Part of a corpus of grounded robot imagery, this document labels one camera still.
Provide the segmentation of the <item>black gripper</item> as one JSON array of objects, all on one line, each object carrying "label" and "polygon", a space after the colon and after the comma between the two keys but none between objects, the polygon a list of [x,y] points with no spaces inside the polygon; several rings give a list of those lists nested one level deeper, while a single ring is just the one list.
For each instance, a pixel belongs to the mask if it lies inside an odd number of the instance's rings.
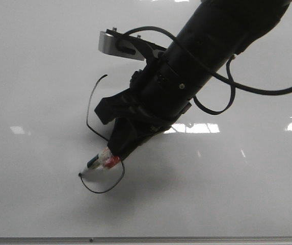
[{"label": "black gripper", "polygon": [[[104,125],[115,121],[107,143],[111,153],[125,160],[151,137],[169,129],[206,82],[204,68],[180,47],[169,46],[131,80],[130,89],[102,98],[94,109]],[[154,117],[144,117],[141,105]]]}]

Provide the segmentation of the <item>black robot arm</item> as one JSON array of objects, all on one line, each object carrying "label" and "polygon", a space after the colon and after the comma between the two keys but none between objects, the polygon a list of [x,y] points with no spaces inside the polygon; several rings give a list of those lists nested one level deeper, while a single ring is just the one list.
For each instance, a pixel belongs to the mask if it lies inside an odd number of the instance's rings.
[{"label": "black robot arm", "polygon": [[147,60],[129,88],[103,98],[95,108],[102,123],[113,121],[108,148],[125,159],[138,146],[171,127],[190,100],[233,55],[274,28],[289,1],[203,1],[177,35],[177,42],[155,54],[150,42],[114,34],[126,51],[130,41]]}]

